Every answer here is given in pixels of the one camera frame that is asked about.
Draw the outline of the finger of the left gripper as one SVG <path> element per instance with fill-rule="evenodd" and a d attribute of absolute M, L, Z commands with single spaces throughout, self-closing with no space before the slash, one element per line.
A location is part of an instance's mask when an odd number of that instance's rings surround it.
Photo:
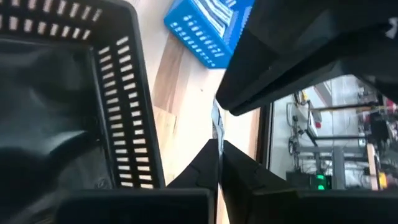
<path fill-rule="evenodd" d="M 296 65 L 268 85 L 261 81 L 258 82 L 259 87 L 249 87 L 249 96 L 245 96 L 243 102 L 229 112 L 239 116 L 312 85 L 343 75 L 355 75 L 355 69 L 345 60 Z"/>
<path fill-rule="evenodd" d="M 338 34 L 377 24 L 398 30 L 398 0 L 255 0 L 216 99 L 238 106 L 258 82 L 339 60 Z"/>

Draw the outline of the blue striped fabric bandage wrapper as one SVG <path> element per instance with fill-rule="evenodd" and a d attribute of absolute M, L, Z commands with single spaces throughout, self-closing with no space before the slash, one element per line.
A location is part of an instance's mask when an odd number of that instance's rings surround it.
<path fill-rule="evenodd" d="M 216 101 L 216 99 L 213 100 L 211 119 L 213 124 L 213 139 L 218 140 L 218 154 L 221 157 L 224 151 L 223 149 L 224 127 L 223 127 L 223 120 L 221 117 L 220 109 L 218 108 L 218 102 Z"/>

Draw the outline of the blue plastic basket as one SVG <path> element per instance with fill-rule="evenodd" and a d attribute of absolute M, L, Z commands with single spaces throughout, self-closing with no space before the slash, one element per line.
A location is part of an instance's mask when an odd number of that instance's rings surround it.
<path fill-rule="evenodd" d="M 207 68 L 226 68 L 255 0 L 175 0 L 167 28 Z"/>

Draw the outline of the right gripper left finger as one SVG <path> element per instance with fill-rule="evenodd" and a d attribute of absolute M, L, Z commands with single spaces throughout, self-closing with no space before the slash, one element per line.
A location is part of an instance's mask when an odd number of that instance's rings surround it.
<path fill-rule="evenodd" d="M 218 177 L 218 140 L 209 139 L 191 163 L 167 187 L 217 190 Z"/>

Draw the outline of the black plastic basket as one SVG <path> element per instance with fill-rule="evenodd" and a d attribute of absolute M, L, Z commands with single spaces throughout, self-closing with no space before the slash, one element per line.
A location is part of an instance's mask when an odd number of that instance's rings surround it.
<path fill-rule="evenodd" d="M 51 206 L 89 151 L 93 187 L 165 185 L 135 8 L 0 0 L 0 224 Z"/>

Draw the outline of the black box green light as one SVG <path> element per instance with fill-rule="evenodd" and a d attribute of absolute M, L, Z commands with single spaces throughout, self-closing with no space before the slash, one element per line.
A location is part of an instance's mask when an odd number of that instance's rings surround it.
<path fill-rule="evenodd" d="M 299 189 L 330 190 L 332 187 L 330 175 L 286 172 L 286 180 Z"/>

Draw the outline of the wooden plank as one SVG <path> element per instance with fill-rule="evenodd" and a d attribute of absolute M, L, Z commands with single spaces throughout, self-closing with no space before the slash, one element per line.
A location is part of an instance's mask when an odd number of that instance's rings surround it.
<path fill-rule="evenodd" d="M 369 164 L 369 181 L 371 183 L 372 190 L 379 190 L 378 186 L 378 175 L 376 172 L 376 160 L 375 160 L 375 150 L 374 146 L 370 143 L 367 143 L 366 150 L 368 154 L 368 164 Z"/>

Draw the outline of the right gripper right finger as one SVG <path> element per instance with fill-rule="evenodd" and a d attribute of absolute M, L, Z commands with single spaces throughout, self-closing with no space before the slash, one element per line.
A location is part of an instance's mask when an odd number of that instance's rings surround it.
<path fill-rule="evenodd" d="M 223 143 L 221 189 L 230 224 L 288 224 L 296 191 L 288 182 Z"/>

